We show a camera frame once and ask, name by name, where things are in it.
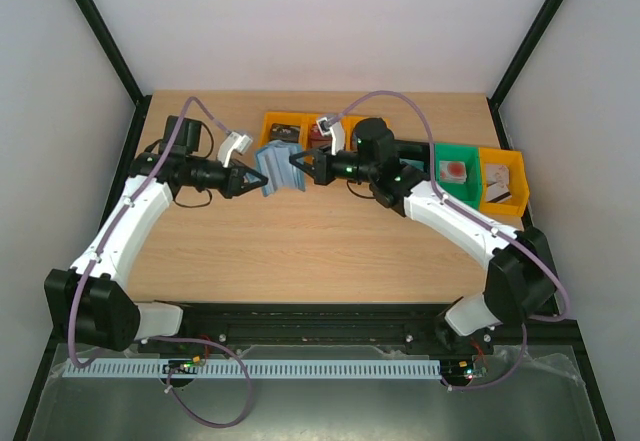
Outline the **white pink credit card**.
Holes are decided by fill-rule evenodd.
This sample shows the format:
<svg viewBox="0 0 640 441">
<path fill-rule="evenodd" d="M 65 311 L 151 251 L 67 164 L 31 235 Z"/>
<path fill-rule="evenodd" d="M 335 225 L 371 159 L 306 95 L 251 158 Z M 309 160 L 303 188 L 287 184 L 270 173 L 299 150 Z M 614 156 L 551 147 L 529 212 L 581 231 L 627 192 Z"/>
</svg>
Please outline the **white pink credit card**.
<svg viewBox="0 0 640 441">
<path fill-rule="evenodd" d="M 512 198 L 509 187 L 502 183 L 493 183 L 487 186 L 485 194 L 486 203 L 503 203 Z"/>
</svg>

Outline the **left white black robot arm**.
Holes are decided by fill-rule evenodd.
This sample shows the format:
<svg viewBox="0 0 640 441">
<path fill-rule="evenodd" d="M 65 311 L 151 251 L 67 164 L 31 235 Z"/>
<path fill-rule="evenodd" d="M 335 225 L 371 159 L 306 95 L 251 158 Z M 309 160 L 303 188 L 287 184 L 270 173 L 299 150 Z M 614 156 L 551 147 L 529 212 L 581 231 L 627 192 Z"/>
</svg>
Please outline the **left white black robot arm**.
<svg viewBox="0 0 640 441">
<path fill-rule="evenodd" d="M 168 117 L 162 138 L 132 162 L 111 214 L 89 247 L 66 270 L 53 269 L 44 289 L 55 334 L 80 344 L 122 351 L 133 342 L 175 335 L 183 310 L 167 302 L 134 302 L 127 282 L 135 260 L 161 215 L 183 188 L 225 199 L 265 186 L 266 176 L 239 160 L 250 135 L 229 131 L 208 155 L 199 155 L 195 119 Z"/>
</svg>

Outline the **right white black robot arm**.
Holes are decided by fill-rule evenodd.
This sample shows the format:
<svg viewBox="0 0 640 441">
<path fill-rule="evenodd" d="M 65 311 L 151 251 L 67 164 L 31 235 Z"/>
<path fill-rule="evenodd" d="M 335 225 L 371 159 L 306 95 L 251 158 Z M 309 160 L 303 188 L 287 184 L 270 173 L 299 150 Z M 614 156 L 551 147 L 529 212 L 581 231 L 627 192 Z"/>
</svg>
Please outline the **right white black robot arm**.
<svg viewBox="0 0 640 441">
<path fill-rule="evenodd" d="M 518 230 L 450 197 L 430 176 L 402 161 L 392 131 L 380 118 L 355 127 L 356 147 L 335 142 L 289 158 L 315 184 L 336 179 L 366 183 L 373 198 L 402 217 L 419 222 L 462 248 L 486 271 L 482 292 L 456 300 L 435 321 L 438 345 L 461 352 L 474 335 L 497 325 L 519 326 L 559 292 L 559 279 L 545 235 Z"/>
</svg>

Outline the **teal leather card holder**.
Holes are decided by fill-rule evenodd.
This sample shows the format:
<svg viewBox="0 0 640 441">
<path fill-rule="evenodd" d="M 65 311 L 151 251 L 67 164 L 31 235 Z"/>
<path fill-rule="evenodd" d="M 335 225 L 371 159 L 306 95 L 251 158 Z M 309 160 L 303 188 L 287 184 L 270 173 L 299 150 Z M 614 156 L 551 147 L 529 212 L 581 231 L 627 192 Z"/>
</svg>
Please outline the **teal leather card holder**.
<svg viewBox="0 0 640 441">
<path fill-rule="evenodd" d="M 291 155 L 302 152 L 300 144 L 281 140 L 271 141 L 256 151 L 256 169 L 268 178 L 267 184 L 261 188 L 264 197 L 282 188 L 306 191 L 304 173 L 289 161 Z"/>
</svg>

